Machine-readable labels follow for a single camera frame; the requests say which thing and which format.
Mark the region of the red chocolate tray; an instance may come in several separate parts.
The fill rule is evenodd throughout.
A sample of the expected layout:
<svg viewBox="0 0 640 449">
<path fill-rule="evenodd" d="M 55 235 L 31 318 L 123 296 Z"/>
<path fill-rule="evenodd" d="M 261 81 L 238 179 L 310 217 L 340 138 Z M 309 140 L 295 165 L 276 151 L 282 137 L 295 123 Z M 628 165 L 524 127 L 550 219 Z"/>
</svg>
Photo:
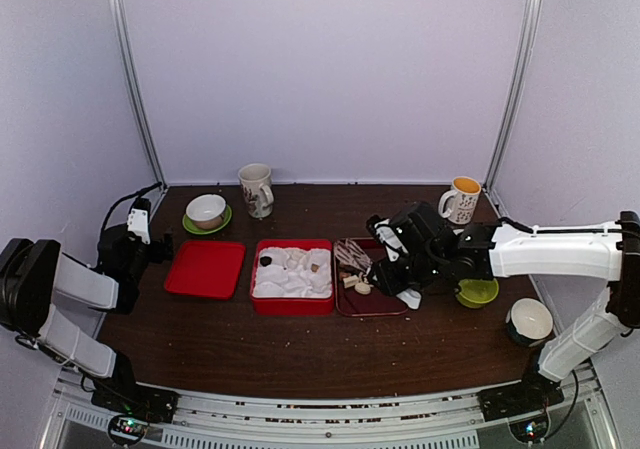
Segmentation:
<svg viewBox="0 0 640 449">
<path fill-rule="evenodd" d="M 386 296 L 377 287 L 368 295 L 362 295 L 354 288 L 345 288 L 343 279 L 349 275 L 336 256 L 333 256 L 333 280 L 336 310 L 347 317 L 396 316 L 408 311 L 407 305 L 396 297 Z"/>
</svg>

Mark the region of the metal serving tongs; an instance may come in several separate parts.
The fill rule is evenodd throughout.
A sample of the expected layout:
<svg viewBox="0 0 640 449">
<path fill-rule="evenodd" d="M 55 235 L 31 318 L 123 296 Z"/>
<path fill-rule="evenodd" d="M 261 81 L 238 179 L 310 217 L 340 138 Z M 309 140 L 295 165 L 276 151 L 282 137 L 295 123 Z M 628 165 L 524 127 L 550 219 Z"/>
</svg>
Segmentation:
<svg viewBox="0 0 640 449">
<path fill-rule="evenodd" d="M 417 310 L 422 295 L 408 289 L 391 294 L 375 274 L 375 264 L 385 261 L 386 248 L 372 238 L 343 238 L 333 243 L 335 303 L 348 317 L 401 315 Z"/>
</svg>

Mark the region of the red tin lid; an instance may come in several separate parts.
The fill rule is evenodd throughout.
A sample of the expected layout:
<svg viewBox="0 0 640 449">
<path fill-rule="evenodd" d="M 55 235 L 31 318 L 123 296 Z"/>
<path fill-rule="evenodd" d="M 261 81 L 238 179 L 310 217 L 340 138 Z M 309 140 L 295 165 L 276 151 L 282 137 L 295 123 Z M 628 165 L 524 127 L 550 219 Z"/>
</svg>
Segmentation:
<svg viewBox="0 0 640 449">
<path fill-rule="evenodd" d="M 171 294 L 229 300 L 235 293 L 246 247 L 237 242 L 188 241 L 174 258 L 164 288 Z"/>
</svg>

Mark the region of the red tin box base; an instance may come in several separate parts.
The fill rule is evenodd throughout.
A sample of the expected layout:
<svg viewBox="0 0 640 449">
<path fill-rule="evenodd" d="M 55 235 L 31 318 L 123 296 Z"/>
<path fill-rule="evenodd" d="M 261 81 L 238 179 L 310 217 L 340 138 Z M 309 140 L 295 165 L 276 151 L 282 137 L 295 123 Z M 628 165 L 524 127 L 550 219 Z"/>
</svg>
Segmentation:
<svg viewBox="0 0 640 449">
<path fill-rule="evenodd" d="M 296 247 L 303 250 L 309 250 L 313 248 L 324 248 L 331 252 L 331 273 L 332 273 L 332 289 L 333 294 L 327 299 L 258 299 L 252 294 L 255 283 L 255 274 L 257 269 L 258 254 L 261 250 L 267 247 Z M 333 254 L 332 244 L 325 239 L 264 239 L 260 241 L 256 247 L 256 255 L 253 263 L 251 285 L 249 290 L 250 299 L 253 303 L 254 310 L 267 316 L 320 316 L 328 315 L 333 311 L 335 301 L 335 291 L 333 282 Z"/>
</svg>

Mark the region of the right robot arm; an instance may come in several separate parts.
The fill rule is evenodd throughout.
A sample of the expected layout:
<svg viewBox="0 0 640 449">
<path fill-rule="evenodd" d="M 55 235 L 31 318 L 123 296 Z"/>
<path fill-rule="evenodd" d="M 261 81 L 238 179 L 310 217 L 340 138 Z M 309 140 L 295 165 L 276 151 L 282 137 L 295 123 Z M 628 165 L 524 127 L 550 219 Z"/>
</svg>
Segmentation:
<svg viewBox="0 0 640 449">
<path fill-rule="evenodd" d="M 545 343 L 529 374 L 513 388 L 519 409 L 535 409 L 576 366 L 639 326 L 639 217 L 564 227 L 526 226 L 509 218 L 455 230 L 428 204 L 417 203 L 367 222 L 386 256 L 368 271 L 385 294 L 437 281 L 529 276 L 590 282 L 596 299 L 560 335 Z"/>
</svg>

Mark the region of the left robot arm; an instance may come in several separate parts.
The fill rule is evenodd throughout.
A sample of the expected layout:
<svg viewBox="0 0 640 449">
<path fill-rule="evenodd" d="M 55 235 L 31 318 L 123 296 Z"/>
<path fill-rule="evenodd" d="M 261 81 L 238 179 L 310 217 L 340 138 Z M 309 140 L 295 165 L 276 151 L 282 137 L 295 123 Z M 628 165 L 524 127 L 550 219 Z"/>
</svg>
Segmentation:
<svg viewBox="0 0 640 449">
<path fill-rule="evenodd" d="M 63 306 L 128 315 L 147 267 L 173 254 L 171 233 L 145 241 L 124 225 L 101 234 L 95 267 L 65 253 L 56 240 L 13 238 L 1 250 L 1 325 L 27 347 L 75 365 L 105 386 L 121 412 L 133 413 L 144 393 L 128 357 L 89 335 Z"/>
</svg>

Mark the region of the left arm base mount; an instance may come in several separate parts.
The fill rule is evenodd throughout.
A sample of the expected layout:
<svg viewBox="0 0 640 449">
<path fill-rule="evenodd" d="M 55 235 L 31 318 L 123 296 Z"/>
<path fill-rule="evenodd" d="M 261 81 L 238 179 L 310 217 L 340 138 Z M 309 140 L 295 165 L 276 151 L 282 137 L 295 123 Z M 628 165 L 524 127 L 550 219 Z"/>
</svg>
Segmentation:
<svg viewBox="0 0 640 449">
<path fill-rule="evenodd" d="M 133 397 L 116 395 L 106 388 L 97 388 L 91 403 L 118 414 L 125 414 L 149 423 L 171 423 L 177 409 L 179 394 L 174 391 L 141 386 Z"/>
</svg>

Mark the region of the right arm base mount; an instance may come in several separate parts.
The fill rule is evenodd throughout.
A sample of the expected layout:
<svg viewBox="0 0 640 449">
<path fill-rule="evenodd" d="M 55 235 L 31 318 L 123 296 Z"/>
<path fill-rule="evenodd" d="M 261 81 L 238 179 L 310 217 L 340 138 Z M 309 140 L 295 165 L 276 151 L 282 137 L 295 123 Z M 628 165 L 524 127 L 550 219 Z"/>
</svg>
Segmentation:
<svg viewBox="0 0 640 449">
<path fill-rule="evenodd" d="M 559 388 L 536 389 L 521 383 L 485 389 L 477 397 L 486 422 L 542 413 L 549 406 L 564 401 L 564 394 Z"/>
</svg>

